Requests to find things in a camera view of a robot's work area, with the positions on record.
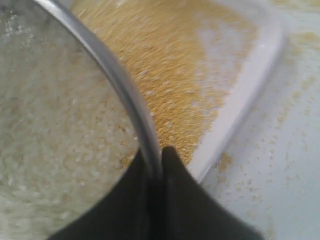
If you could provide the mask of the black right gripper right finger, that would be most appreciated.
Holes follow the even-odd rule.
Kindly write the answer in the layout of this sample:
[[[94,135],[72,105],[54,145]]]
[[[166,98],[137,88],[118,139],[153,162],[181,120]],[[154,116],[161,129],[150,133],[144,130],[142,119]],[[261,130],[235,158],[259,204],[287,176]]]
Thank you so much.
[[[164,191],[155,240],[262,240],[257,230],[216,202],[195,181],[172,146],[162,151]]]

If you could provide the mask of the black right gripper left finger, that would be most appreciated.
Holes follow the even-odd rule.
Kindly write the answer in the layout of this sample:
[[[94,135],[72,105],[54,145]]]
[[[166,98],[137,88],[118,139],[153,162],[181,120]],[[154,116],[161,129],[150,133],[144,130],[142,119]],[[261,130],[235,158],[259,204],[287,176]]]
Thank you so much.
[[[92,209],[50,236],[51,240],[148,240],[147,177],[142,152],[116,186]]]

